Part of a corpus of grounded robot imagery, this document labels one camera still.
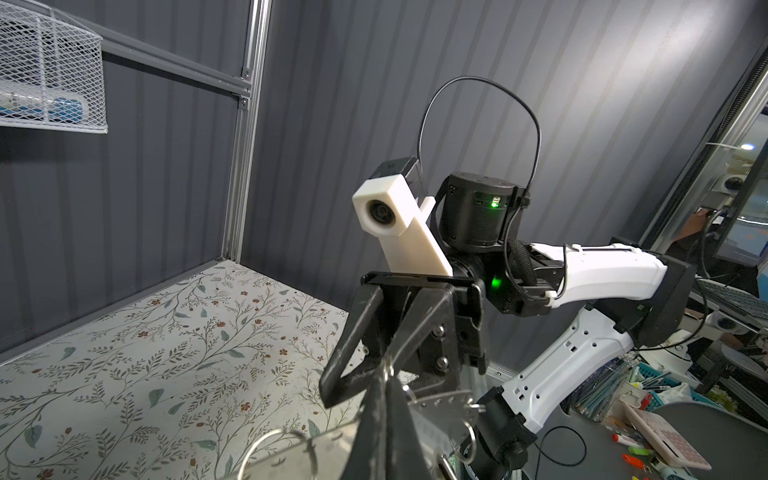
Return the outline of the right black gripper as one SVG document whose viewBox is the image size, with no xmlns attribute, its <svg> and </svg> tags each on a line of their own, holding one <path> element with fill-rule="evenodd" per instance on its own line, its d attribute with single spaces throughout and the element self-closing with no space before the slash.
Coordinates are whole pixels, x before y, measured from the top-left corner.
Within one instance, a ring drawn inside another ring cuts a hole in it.
<svg viewBox="0 0 768 480">
<path fill-rule="evenodd" d="M 485 286 L 469 277 L 371 272 L 355 293 L 341 336 L 319 380 L 325 408 L 368 388 L 375 378 L 341 479 L 430 479 L 410 408 L 396 377 L 412 390 L 457 390 L 462 368 L 488 369 Z M 362 341 L 360 365 L 343 375 Z"/>
</svg>

